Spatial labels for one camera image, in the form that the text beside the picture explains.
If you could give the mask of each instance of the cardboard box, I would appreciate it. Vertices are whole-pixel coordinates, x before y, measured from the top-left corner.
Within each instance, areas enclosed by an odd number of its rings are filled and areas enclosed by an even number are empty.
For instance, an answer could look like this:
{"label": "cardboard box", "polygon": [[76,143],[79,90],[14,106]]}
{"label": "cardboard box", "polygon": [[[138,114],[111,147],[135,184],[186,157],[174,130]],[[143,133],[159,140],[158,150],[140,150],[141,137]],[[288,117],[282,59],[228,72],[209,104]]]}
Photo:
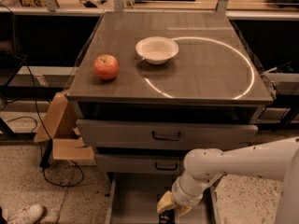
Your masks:
{"label": "cardboard box", "polygon": [[66,93],[67,91],[56,93],[43,120],[44,125],[40,124],[38,127],[34,142],[52,139],[52,154],[55,160],[80,161],[80,164],[95,165],[93,149],[85,147],[83,140],[78,136],[77,114],[65,97]]}

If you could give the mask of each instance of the drawer handle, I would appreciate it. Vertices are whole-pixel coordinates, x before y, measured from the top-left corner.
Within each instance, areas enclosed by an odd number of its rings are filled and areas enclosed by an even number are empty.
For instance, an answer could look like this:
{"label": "drawer handle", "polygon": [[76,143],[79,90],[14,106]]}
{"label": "drawer handle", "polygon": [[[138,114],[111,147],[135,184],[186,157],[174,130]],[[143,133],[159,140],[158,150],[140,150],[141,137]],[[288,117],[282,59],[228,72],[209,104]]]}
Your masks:
{"label": "drawer handle", "polygon": [[160,168],[160,167],[158,167],[158,163],[155,162],[155,168],[160,171],[176,171],[178,168],[178,164],[176,163],[174,168]]}
{"label": "drawer handle", "polygon": [[155,131],[151,133],[151,136],[156,140],[162,141],[178,141],[180,139],[180,132],[178,132],[177,136],[166,136],[166,135],[159,135]]}

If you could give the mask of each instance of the drawer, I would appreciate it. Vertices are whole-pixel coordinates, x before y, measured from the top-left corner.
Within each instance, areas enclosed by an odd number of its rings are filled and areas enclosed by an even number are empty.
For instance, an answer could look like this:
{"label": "drawer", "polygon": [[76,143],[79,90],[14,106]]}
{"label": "drawer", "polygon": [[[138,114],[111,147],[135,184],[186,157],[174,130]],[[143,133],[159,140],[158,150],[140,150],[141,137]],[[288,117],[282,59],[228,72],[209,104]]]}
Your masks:
{"label": "drawer", "polygon": [[[115,174],[110,191],[110,206],[105,224],[157,224],[157,202],[177,179],[171,175]],[[216,194],[211,187],[201,202],[182,217],[177,224],[219,224]]]}
{"label": "drawer", "polygon": [[255,125],[130,122],[79,119],[86,146],[188,150],[244,147],[257,132]]}
{"label": "drawer", "polygon": [[94,159],[99,171],[111,173],[179,175],[183,165],[176,157],[96,154]]}

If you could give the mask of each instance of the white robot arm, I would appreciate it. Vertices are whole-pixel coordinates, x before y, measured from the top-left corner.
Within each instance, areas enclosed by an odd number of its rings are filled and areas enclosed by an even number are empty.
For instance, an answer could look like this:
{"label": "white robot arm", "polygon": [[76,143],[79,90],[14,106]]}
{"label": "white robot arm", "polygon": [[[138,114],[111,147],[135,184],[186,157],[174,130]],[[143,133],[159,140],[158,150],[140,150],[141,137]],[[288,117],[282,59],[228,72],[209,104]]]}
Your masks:
{"label": "white robot arm", "polygon": [[284,181],[275,223],[298,224],[299,137],[225,152],[194,149],[186,155],[184,168],[172,191],[164,195],[171,202],[166,202],[163,197],[158,202],[158,213],[178,207],[186,210],[197,205],[204,190],[223,175],[246,175]]}

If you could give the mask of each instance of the open drawer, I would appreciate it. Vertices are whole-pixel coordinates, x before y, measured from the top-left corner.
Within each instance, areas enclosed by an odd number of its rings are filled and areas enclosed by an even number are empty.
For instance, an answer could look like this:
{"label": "open drawer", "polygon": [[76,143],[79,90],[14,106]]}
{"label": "open drawer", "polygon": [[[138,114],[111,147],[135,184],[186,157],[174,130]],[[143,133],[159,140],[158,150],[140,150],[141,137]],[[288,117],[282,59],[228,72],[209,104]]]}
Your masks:
{"label": "open drawer", "polygon": [[[171,189],[175,175],[114,174],[106,224],[158,224],[158,200]],[[176,224],[219,224],[214,189]]]}

